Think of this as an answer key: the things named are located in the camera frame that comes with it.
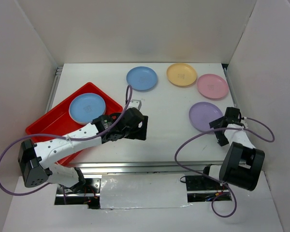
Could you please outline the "white taped cover panel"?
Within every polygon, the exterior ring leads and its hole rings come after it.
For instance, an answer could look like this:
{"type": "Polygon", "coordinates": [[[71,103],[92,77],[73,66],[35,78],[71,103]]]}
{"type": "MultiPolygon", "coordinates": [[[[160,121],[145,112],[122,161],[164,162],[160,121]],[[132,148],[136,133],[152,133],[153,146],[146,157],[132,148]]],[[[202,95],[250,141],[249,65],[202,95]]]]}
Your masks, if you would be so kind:
{"type": "Polygon", "coordinates": [[[104,175],[100,187],[101,209],[187,207],[181,174],[104,175]]]}

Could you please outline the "red plastic bin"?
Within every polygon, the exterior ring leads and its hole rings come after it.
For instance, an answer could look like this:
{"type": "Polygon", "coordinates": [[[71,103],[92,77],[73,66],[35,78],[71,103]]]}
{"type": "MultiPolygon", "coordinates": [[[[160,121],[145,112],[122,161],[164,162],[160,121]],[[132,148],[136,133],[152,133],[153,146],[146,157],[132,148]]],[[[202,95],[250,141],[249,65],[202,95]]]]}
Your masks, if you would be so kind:
{"type": "Polygon", "coordinates": [[[113,113],[120,113],[123,107],[108,96],[105,92],[99,89],[96,85],[91,82],[84,84],[77,91],[72,93],[57,106],[51,109],[48,113],[37,119],[31,125],[26,128],[27,134],[55,134],[63,136],[67,133],[75,131],[83,127],[83,125],[75,122],[69,115],[69,106],[71,102],[79,95],[85,93],[94,93],[100,95],[105,103],[105,113],[107,115],[113,113]]]}

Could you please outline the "blue plate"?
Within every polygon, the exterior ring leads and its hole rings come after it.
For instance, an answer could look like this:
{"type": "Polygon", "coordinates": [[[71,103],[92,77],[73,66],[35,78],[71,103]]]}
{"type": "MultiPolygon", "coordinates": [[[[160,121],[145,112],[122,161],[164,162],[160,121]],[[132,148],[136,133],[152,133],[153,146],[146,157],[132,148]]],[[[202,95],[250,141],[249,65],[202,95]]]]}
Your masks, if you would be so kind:
{"type": "Polygon", "coordinates": [[[149,91],[158,83],[158,75],[149,67],[138,66],[128,71],[126,81],[133,90],[149,91]]]}
{"type": "Polygon", "coordinates": [[[69,106],[70,118],[80,124],[86,125],[100,117],[106,111],[104,99],[94,93],[85,93],[72,100],[69,106]]]}

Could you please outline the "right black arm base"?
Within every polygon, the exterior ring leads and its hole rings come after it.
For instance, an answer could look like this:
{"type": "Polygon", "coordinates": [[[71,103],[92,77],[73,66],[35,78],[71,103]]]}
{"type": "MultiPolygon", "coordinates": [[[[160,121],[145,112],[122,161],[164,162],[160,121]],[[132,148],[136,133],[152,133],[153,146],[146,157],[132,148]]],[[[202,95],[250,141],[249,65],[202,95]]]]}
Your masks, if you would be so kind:
{"type": "Polygon", "coordinates": [[[180,182],[186,185],[187,191],[216,191],[223,192],[224,186],[221,186],[218,182],[205,178],[201,175],[186,175],[180,178],[180,182]]]}

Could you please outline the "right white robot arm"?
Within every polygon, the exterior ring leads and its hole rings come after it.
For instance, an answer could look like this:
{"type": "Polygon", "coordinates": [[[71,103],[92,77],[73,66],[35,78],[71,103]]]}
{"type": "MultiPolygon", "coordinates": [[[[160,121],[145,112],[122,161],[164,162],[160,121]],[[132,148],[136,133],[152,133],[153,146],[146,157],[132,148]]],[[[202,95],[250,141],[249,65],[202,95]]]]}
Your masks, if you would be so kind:
{"type": "Polygon", "coordinates": [[[249,140],[240,110],[226,108],[224,116],[209,123],[220,146],[229,145],[229,150],[219,171],[219,180],[239,188],[253,191],[258,183],[265,153],[249,140]]]}

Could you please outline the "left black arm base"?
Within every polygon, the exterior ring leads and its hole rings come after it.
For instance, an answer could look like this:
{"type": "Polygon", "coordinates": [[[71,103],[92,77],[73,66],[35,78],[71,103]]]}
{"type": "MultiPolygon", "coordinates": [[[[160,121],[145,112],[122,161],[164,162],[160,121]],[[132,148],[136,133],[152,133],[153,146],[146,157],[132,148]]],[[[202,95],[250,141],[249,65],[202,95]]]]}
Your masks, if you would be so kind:
{"type": "Polygon", "coordinates": [[[55,183],[62,188],[59,192],[64,197],[71,194],[86,195],[87,193],[91,193],[96,198],[100,192],[100,180],[84,178],[83,173],[78,168],[71,168],[67,171],[55,171],[54,174],[55,183]]]}

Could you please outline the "orange plate back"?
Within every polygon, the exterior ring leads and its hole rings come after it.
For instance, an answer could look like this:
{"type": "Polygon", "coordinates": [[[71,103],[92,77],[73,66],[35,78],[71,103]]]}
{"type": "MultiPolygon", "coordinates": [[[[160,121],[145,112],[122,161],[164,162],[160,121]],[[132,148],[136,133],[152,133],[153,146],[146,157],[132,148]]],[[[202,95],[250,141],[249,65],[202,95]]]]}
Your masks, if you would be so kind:
{"type": "Polygon", "coordinates": [[[186,63],[175,63],[166,71],[167,79],[178,87],[188,87],[198,78],[196,70],[186,63]]]}

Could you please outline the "pink plate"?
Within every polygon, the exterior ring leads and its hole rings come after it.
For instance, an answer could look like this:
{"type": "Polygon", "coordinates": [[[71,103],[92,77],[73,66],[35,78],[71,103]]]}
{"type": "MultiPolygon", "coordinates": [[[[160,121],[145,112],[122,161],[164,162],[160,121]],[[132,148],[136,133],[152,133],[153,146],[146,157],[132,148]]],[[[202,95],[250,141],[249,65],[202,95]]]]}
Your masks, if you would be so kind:
{"type": "Polygon", "coordinates": [[[196,82],[197,90],[206,98],[219,100],[229,93],[227,82],[216,74],[204,74],[196,82]]]}

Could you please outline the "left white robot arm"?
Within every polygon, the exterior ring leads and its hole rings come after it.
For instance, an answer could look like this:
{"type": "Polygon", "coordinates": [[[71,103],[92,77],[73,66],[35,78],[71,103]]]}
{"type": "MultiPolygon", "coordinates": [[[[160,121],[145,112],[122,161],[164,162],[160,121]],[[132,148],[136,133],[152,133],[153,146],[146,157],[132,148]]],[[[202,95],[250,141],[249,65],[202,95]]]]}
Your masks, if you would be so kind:
{"type": "Polygon", "coordinates": [[[72,192],[82,192],[86,180],[81,170],[64,167],[57,161],[81,150],[119,139],[144,141],[147,125],[148,116],[132,107],[122,114],[102,115],[67,134],[63,140],[52,139],[39,143],[25,140],[21,143],[18,156],[24,185],[34,188],[43,183],[59,184],[72,192]]]}

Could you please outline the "blue plate back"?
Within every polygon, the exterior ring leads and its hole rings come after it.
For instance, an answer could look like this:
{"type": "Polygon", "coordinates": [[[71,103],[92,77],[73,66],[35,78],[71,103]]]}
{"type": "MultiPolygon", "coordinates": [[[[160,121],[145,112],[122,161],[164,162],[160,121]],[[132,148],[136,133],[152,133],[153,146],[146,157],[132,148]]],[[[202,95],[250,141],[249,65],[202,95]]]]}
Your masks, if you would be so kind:
{"type": "Polygon", "coordinates": [[[158,75],[149,67],[138,66],[128,71],[126,81],[133,90],[149,91],[158,83],[158,75]]]}

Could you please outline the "aluminium front rail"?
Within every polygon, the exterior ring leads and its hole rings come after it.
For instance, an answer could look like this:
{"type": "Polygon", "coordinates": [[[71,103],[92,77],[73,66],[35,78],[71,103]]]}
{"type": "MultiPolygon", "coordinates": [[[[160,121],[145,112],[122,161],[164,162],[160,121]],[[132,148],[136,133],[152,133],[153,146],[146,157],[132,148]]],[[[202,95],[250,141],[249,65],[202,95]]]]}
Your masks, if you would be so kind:
{"type": "Polygon", "coordinates": [[[187,169],[174,161],[168,162],[126,162],[126,163],[71,163],[69,167],[80,168],[83,174],[155,174],[186,172],[187,169]]]}

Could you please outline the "lilac plate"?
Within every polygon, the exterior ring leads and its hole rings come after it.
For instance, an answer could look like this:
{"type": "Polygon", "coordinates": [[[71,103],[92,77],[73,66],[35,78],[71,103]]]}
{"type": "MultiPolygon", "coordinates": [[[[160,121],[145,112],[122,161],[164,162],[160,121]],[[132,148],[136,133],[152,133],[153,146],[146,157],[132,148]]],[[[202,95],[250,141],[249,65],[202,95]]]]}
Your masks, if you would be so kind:
{"type": "Polygon", "coordinates": [[[216,105],[203,101],[191,106],[188,117],[195,129],[204,132],[210,130],[209,123],[223,117],[223,113],[216,105]]]}

